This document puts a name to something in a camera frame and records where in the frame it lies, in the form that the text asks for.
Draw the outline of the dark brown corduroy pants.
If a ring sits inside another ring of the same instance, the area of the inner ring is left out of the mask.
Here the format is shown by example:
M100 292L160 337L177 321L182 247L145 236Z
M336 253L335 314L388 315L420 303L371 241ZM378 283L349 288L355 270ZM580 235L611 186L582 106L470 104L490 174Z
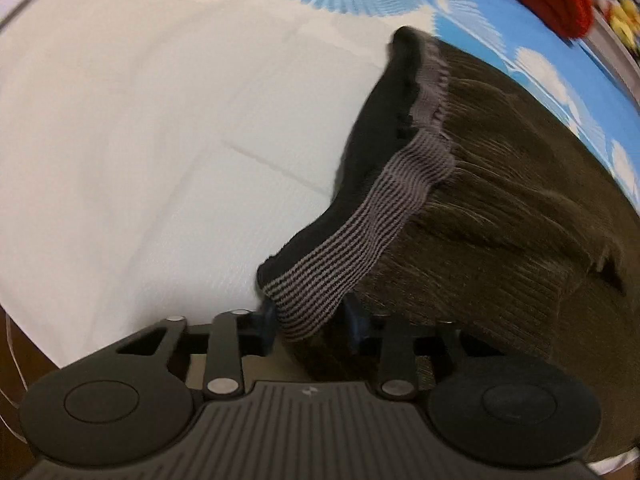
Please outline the dark brown corduroy pants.
M313 373L344 374L337 312L451 321L582 379L590 460L639 439L639 216L519 84L412 27L350 134L329 208L258 269Z

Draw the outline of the blue white patterned bedsheet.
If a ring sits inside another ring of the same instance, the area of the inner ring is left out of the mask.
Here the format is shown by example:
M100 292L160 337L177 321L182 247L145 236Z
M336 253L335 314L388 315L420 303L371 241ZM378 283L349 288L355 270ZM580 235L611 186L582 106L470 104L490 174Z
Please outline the blue white patterned bedsheet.
M337 333L344 374L308 370L259 267L331 205L397 29L519 84L639 215L639 107L579 39L518 0L1 0L1 303L60 370L165 318L270 308L245 392L168 448L116 466L35 453L31 479L603 479L631 450L551 468L454 450L388 400ZM548 362L583 382L562 367Z

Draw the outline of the yellow plush toy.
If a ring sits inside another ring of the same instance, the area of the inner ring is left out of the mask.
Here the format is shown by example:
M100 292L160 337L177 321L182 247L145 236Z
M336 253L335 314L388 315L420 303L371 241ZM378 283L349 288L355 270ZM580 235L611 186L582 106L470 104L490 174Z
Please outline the yellow plush toy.
M639 9L634 0L610 0L604 16L615 36L633 55L639 54Z

